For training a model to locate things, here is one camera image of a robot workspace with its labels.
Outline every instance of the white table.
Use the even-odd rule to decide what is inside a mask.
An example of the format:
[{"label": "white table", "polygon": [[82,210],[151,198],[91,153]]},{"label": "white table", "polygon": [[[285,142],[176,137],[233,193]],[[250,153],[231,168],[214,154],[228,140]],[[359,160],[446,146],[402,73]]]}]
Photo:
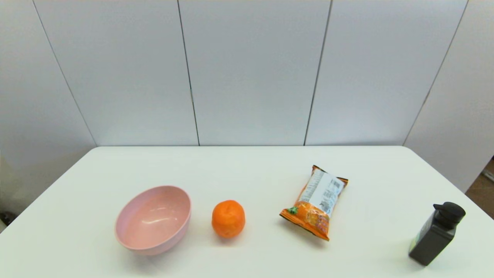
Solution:
[{"label": "white table", "polygon": [[[313,164],[350,180],[330,221],[330,242],[282,219]],[[192,199],[184,239],[140,257],[120,246],[114,223],[141,191],[177,185]],[[247,223],[219,240],[213,207],[235,199]],[[453,242],[424,268],[408,257],[433,211],[467,212]],[[0,276],[30,277],[492,277],[494,221],[412,151],[368,147],[99,147],[2,234]]]}]

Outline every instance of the bowl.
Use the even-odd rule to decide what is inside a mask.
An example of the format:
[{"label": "bowl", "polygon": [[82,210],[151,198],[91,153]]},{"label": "bowl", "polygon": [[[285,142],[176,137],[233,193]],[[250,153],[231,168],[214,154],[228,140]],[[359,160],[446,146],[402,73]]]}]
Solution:
[{"label": "bowl", "polygon": [[121,245],[137,254],[157,255],[183,238],[190,211],[190,198],[184,190],[171,185],[151,188],[120,211],[115,236]]}]

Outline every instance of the chip bag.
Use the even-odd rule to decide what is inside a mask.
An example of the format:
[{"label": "chip bag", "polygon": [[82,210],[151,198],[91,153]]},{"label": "chip bag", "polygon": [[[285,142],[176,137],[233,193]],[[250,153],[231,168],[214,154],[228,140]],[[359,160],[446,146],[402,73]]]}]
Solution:
[{"label": "chip bag", "polygon": [[284,209],[280,215],[315,236],[329,240],[329,219],[347,184],[347,179],[337,178],[314,165],[312,175],[294,206]]}]

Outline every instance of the black bottle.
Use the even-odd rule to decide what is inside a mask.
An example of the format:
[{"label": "black bottle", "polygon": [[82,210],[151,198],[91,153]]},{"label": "black bottle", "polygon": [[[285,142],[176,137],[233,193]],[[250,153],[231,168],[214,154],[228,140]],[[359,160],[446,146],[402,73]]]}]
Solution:
[{"label": "black bottle", "polygon": [[436,210],[413,239],[409,250],[409,256],[425,266],[453,240],[456,225],[465,216],[464,209],[455,203],[445,202],[434,208]]}]

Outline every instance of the mandarin orange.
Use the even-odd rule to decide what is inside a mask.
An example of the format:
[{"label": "mandarin orange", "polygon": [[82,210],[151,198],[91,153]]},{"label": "mandarin orange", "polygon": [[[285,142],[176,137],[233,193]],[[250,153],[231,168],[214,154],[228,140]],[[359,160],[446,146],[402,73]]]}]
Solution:
[{"label": "mandarin orange", "polygon": [[236,201],[221,202],[213,210],[211,225],[220,237],[237,236],[244,229],[245,223],[244,208]]}]

